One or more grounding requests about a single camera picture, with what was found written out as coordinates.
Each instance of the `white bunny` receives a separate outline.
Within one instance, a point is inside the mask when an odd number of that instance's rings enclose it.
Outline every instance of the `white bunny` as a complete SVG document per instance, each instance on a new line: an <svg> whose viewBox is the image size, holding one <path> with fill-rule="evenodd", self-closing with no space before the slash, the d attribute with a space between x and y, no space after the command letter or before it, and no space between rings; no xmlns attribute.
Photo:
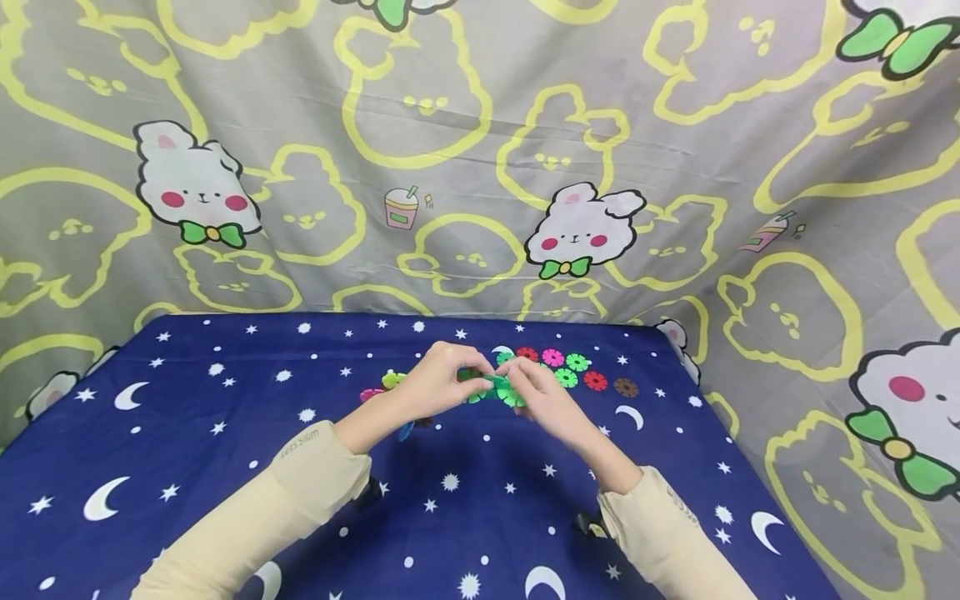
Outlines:
<svg viewBox="0 0 960 600"><path fill-rule="evenodd" d="M575 183L553 196L546 216L524 247L541 265L540 278L585 276L592 265L622 256L636 241L633 216L647 201L636 190L597 198L592 183Z"/></svg>
<svg viewBox="0 0 960 600"><path fill-rule="evenodd" d="M243 166L220 142L201 146L174 121L141 123L133 135L143 159L136 195L159 221L180 227L184 242L239 249L260 231L260 208L240 184Z"/></svg>

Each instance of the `white star print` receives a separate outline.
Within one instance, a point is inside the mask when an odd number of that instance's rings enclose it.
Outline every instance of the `white star print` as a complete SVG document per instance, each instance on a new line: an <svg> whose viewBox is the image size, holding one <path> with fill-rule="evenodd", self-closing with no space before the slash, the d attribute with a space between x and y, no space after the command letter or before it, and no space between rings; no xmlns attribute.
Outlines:
<svg viewBox="0 0 960 600"><path fill-rule="evenodd" d="M169 500L170 498L172 498L172 497L174 497L175 495L177 495L177 490L179 490L179 489L180 489L180 486L177 486L177 485L174 485L174 484L170 484L170 487L169 487L169 488L166 488L165 490L163 490L163 494L160 496L160 499L163 500L164 502L166 502L166 501Z"/></svg>
<svg viewBox="0 0 960 600"><path fill-rule="evenodd" d="M444 486L444 490L453 492L460 487L460 478L457 477L456 473L448 473L441 484Z"/></svg>
<svg viewBox="0 0 960 600"><path fill-rule="evenodd" d="M43 496L37 502L31 502L30 510L27 511L27 515L29 515L30 513L33 513L34 515L39 515L45 509L50 508L50 505L53 503L53 499L54 499L54 496L51 496L49 498L47 496Z"/></svg>
<svg viewBox="0 0 960 600"><path fill-rule="evenodd" d="M96 395L97 395L96 392L94 392L90 388L86 388L85 390L81 390L77 392L77 400L79 400L80 402L86 402L87 400L92 400L93 397Z"/></svg>
<svg viewBox="0 0 960 600"><path fill-rule="evenodd" d="M717 506L715 509L713 509L713 513L724 525L730 525L733 523L733 513L731 513L730 509L728 509L726 506Z"/></svg>

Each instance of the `moon print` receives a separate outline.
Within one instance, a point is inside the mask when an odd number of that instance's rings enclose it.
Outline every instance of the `moon print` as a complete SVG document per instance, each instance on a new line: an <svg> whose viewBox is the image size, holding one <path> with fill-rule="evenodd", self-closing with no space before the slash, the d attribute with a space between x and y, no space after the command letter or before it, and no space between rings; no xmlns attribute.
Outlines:
<svg viewBox="0 0 960 600"><path fill-rule="evenodd" d="M268 561L258 568L253 576L259 577L263 582L263 596L260 600L275 600L276 595L280 593L280 584L283 582L280 566L273 561Z"/></svg>
<svg viewBox="0 0 960 600"><path fill-rule="evenodd" d="M530 572L527 573L527 583L524 585L526 590L526 597L530 597L530 592L536 586L543 584L550 589L553 589L553 592L557 594L557 598L560 600L566 600L566 588L564 588L564 580L560 578L560 575L557 574L557 571L553 570L549 566L535 566L530 569Z"/></svg>
<svg viewBox="0 0 960 600"><path fill-rule="evenodd" d="M617 407L616 407L616 410L613 411L613 412L614 412L615 414L623 413L624 415L630 415L631 417L633 417L633 418L634 418L634 422L636 423L636 430L637 430L637 431L639 431L640 429L643 428L643 415L641 415L641 414L640 414L640 411L638 411L638 410L637 410L636 408L634 408L633 406L627 406L626 404L621 404L621 405L617 406Z"/></svg>
<svg viewBox="0 0 960 600"><path fill-rule="evenodd" d="M105 518L116 515L117 511L107 506L107 501L109 500L110 493L128 479L130 479L130 477L117 477L100 486L97 491L86 500L86 504L84 504L84 518L88 521L102 521Z"/></svg>
<svg viewBox="0 0 960 600"><path fill-rule="evenodd" d="M767 527L774 524L782 525L783 521L763 511L757 511L750 517L750 526L753 527L756 538L767 547L767 550L778 555L780 551L775 548L774 544L770 543L770 540L767 538Z"/></svg>
<svg viewBox="0 0 960 600"><path fill-rule="evenodd" d="M117 394L117 397L113 399L113 406L122 411L131 411L139 404L133 401L133 393L142 388L143 386L150 383L149 381L141 381L139 383L133 383L126 388L123 392Z"/></svg>

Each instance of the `green bow tie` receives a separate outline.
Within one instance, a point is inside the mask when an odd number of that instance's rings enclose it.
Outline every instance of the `green bow tie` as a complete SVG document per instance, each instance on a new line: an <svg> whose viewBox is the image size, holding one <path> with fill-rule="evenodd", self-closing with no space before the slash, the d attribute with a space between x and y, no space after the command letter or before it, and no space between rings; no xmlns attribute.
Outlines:
<svg viewBox="0 0 960 600"><path fill-rule="evenodd" d="M927 68L957 34L948 23L907 29L892 13L875 12L841 40L837 56L854 62L880 59L884 76L900 81Z"/></svg>
<svg viewBox="0 0 960 600"><path fill-rule="evenodd" d="M590 271L590 257L584 256L573 262L557 262L556 260L547 260L540 268L540 279L552 279L557 274L566 275L570 273L575 277L582 277Z"/></svg>
<svg viewBox="0 0 960 600"><path fill-rule="evenodd" d="M908 492L924 500L940 500L960 491L960 472L918 452L910 442L899 437L883 409L874 406L847 415L846 421L856 437L878 445L883 455L894 461L897 478Z"/></svg>
<svg viewBox="0 0 960 600"><path fill-rule="evenodd" d="M223 242L231 248L237 250L247 246L247 240L244 238L243 230L240 226L233 223L221 225L218 228L204 227L192 221L180 221L180 237L187 244L202 244L209 240L211 242Z"/></svg>

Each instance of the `cartoon bunny print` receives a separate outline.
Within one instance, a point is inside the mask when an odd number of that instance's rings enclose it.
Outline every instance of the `cartoon bunny print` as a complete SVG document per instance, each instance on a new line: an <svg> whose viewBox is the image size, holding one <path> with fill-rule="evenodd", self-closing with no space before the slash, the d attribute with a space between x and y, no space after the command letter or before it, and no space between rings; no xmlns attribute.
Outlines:
<svg viewBox="0 0 960 600"><path fill-rule="evenodd" d="M877 446L903 488L924 500L960 493L958 364L960 327L939 342L870 352L850 378L865 408L847 415L847 427Z"/></svg>
<svg viewBox="0 0 960 600"><path fill-rule="evenodd" d="M136 195L163 223L180 228L187 244L247 247L260 231L260 208L240 184L243 166L216 140L200 145L174 121L133 128L140 164Z"/></svg>
<svg viewBox="0 0 960 600"><path fill-rule="evenodd" d="M540 265L540 279L585 276L592 265L614 260L634 244L633 217L646 205L636 190L597 198L590 182L565 187L524 244L527 260Z"/></svg>
<svg viewBox="0 0 960 600"><path fill-rule="evenodd" d="M837 45L837 57L879 60L888 80L919 75L941 52L960 48L960 0L841 1L860 24Z"/></svg>

